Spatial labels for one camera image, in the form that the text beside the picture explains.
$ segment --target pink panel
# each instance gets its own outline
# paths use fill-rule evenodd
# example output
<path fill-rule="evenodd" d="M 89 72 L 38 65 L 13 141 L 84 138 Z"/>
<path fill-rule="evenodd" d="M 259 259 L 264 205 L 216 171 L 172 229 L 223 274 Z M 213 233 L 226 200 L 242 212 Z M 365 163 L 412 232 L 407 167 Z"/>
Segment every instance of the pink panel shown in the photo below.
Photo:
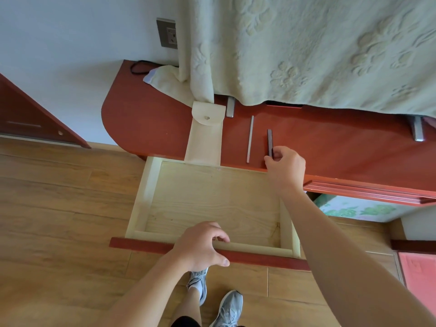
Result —
<path fill-rule="evenodd" d="M 407 289 L 436 316 L 436 255 L 399 253 Z"/>

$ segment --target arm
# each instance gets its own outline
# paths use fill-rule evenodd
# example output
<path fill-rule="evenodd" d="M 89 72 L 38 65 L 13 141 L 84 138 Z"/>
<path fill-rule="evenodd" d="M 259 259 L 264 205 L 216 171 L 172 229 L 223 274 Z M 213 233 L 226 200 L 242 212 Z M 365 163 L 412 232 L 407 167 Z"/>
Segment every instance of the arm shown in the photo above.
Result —
<path fill-rule="evenodd" d="M 344 327 L 436 326 L 433 315 L 380 264 L 357 247 L 302 189 L 305 160 L 274 147 L 270 181 L 286 205 L 326 302 Z"/>
<path fill-rule="evenodd" d="M 174 287 L 185 272 L 201 271 L 211 265 L 229 265 L 212 247 L 215 237 L 230 242 L 216 222 L 205 221 L 188 228 L 174 248 L 115 303 L 97 326 L 157 326 Z"/>

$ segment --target white wall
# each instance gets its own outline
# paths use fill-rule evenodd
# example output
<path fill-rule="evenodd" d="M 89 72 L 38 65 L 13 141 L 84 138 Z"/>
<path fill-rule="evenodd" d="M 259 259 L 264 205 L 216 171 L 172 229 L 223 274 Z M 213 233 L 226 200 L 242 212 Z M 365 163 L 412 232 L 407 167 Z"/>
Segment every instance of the white wall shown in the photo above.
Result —
<path fill-rule="evenodd" d="M 408 240 L 436 240 L 436 206 L 414 210 L 401 223 Z"/>
<path fill-rule="evenodd" d="M 156 17 L 175 0 L 0 0 L 0 73 L 87 141 L 114 143 L 101 106 L 121 61 L 177 64 Z"/>

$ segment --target person's left hand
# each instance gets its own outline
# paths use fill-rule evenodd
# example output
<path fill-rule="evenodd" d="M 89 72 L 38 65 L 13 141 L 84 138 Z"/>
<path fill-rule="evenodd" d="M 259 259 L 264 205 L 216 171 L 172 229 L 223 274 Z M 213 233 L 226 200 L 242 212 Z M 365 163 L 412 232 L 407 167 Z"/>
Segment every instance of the person's left hand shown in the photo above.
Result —
<path fill-rule="evenodd" d="M 213 248 L 214 238 L 230 242 L 228 235 L 217 222 L 201 222 L 186 229 L 170 253 L 181 259 L 186 271 L 199 272 L 211 265 L 229 266 L 228 259 Z"/>

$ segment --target hand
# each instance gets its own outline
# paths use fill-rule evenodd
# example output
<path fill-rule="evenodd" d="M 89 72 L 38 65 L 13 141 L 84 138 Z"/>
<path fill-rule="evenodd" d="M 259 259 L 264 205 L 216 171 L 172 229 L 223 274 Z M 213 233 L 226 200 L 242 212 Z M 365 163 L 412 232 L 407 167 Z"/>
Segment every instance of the hand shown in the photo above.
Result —
<path fill-rule="evenodd" d="M 275 192 L 282 196 L 289 191 L 302 191 L 306 161 L 296 151 L 276 146 L 273 149 L 274 159 L 265 156 L 268 177 Z"/>
<path fill-rule="evenodd" d="M 201 222 L 186 229 L 174 244 L 171 253 L 182 260 L 186 271 L 199 272 L 211 265 L 229 266 L 228 259 L 213 248 L 214 238 L 230 242 L 228 235 L 217 222 Z"/>

